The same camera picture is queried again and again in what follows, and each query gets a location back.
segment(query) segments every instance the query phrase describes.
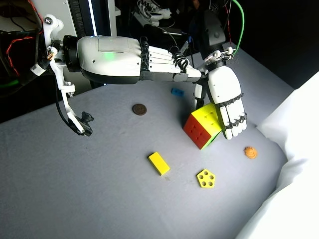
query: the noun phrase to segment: green cable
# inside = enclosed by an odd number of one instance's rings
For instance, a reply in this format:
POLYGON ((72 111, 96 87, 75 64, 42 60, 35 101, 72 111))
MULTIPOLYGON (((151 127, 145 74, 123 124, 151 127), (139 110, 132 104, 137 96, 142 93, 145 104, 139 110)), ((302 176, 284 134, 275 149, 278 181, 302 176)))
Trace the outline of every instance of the green cable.
POLYGON ((240 33, 239 41, 238 41, 236 50, 235 50, 235 52, 234 52, 234 55, 235 55, 235 54, 237 53, 238 49, 239 49, 239 46, 240 46, 240 43, 241 43, 241 39, 243 38, 244 28, 245 28, 245 15, 244 15, 244 10, 243 10, 243 8, 241 7, 241 5, 239 4, 239 2, 238 2, 237 0, 233 0, 233 2, 239 7, 239 10, 240 10, 241 16, 242 16, 242 20, 243 20, 243 24, 242 24, 242 27, 241 27, 241 33, 240 33))
POLYGON ((0 88, 6 88, 6 87, 14 86, 14 85, 17 85, 17 84, 19 84, 19 81, 18 80, 14 80, 14 81, 11 81, 9 83, 0 85, 0 88))

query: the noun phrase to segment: gray tabletop surface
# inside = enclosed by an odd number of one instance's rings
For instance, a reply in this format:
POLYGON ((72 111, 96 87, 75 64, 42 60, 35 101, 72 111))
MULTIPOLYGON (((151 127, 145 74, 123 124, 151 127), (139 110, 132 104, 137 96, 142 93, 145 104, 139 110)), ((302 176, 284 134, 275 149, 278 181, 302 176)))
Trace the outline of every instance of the gray tabletop surface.
POLYGON ((182 130, 192 83, 107 85, 70 99, 79 115, 95 117, 91 137, 74 134, 55 105, 0 124, 0 238, 234 238, 286 162, 255 126, 293 89, 241 50, 229 66, 245 93, 248 128, 202 151, 182 130), (133 114, 136 103, 144 116, 133 114), (244 155, 246 146, 257 159, 244 155), (163 177, 147 158, 155 151, 170 166, 163 177), (213 189, 197 181, 205 168, 216 175, 213 189))

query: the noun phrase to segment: blue block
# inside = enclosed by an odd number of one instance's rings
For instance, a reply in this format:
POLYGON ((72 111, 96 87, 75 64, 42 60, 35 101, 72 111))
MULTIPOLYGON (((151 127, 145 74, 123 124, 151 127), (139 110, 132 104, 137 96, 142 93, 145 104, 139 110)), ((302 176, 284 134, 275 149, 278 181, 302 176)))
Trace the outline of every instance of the blue block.
POLYGON ((175 96, 184 96, 184 91, 182 91, 178 88, 172 88, 171 93, 175 96))

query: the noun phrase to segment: robotic arm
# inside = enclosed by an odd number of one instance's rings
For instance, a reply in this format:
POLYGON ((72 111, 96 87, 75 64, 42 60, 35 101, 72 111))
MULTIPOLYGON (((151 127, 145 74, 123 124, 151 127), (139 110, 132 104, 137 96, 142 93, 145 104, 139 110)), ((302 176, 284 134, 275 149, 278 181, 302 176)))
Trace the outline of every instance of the robotic arm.
MULTIPOLYGON (((50 47, 63 23, 47 15, 43 25, 46 46, 50 47)), ((138 80, 197 82, 194 93, 196 107, 203 106, 207 91, 216 104, 225 137, 231 139, 237 136, 247 127, 247 115, 240 99, 242 94, 238 79, 226 66, 226 60, 233 58, 233 49, 223 49, 225 35, 217 16, 211 11, 195 17, 190 34, 204 60, 202 72, 194 69, 177 47, 172 47, 170 51, 152 47, 145 37, 137 41, 126 37, 86 36, 78 40, 65 36, 65 63, 52 60, 50 66, 62 92, 69 126, 77 134, 89 136, 92 130, 88 122, 93 117, 83 112, 80 119, 70 108, 67 94, 72 96, 75 87, 71 82, 64 81, 62 68, 65 67, 70 72, 81 71, 91 81, 107 84, 134 84, 138 80)))

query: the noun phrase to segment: white cloth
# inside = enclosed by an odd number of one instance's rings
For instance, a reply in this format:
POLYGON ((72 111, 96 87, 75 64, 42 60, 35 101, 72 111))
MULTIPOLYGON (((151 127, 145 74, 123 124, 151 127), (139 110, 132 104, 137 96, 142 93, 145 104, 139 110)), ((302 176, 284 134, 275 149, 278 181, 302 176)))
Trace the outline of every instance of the white cloth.
POLYGON ((236 239, 319 239, 319 73, 258 129, 287 156, 274 193, 236 239))

